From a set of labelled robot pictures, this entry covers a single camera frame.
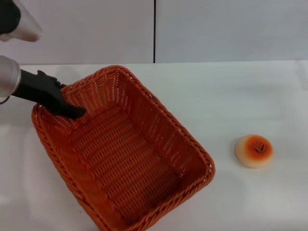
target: white table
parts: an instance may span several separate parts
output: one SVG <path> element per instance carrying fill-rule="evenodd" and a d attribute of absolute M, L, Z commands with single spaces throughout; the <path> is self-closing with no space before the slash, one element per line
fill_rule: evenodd
<path fill-rule="evenodd" d="M 73 83 L 106 65 L 32 65 Z M 213 181 L 150 231 L 306 231 L 308 61 L 127 64 L 211 154 Z M 48 158 L 31 122 L 34 103 L 0 105 L 0 230 L 96 231 Z M 274 161 L 248 169 L 235 141 L 268 138 Z"/>

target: orange wicker basket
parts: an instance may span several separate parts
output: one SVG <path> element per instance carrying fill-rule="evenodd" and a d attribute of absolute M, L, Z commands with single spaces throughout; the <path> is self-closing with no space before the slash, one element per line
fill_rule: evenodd
<path fill-rule="evenodd" d="M 62 93 L 85 115 L 71 120 L 37 104 L 32 120 L 100 230 L 145 230 L 213 179 L 209 154 L 126 68 L 103 68 Z"/>

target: white wall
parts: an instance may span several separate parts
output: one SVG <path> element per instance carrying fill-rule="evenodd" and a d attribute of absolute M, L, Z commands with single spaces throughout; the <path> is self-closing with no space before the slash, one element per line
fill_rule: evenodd
<path fill-rule="evenodd" d="M 43 28 L 38 42 L 0 43 L 21 64 L 153 62 L 153 0 L 20 0 Z"/>
<path fill-rule="evenodd" d="M 157 62 L 308 59 L 307 0 L 157 1 Z"/>

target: basket bottom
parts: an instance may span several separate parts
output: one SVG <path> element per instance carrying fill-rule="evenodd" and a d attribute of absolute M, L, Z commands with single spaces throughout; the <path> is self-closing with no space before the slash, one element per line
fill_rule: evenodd
<path fill-rule="evenodd" d="M 153 143 L 115 107 L 86 119 L 71 138 L 88 171 L 76 175 L 80 186 L 116 229 L 137 222 L 180 186 L 179 176 Z"/>

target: bun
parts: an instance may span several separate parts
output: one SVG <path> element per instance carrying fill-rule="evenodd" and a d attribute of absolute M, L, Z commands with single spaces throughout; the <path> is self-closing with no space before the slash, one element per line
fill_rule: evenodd
<path fill-rule="evenodd" d="M 259 135 L 247 135 L 238 140 L 235 155 L 247 167 L 264 167 L 274 157 L 271 143 Z"/>

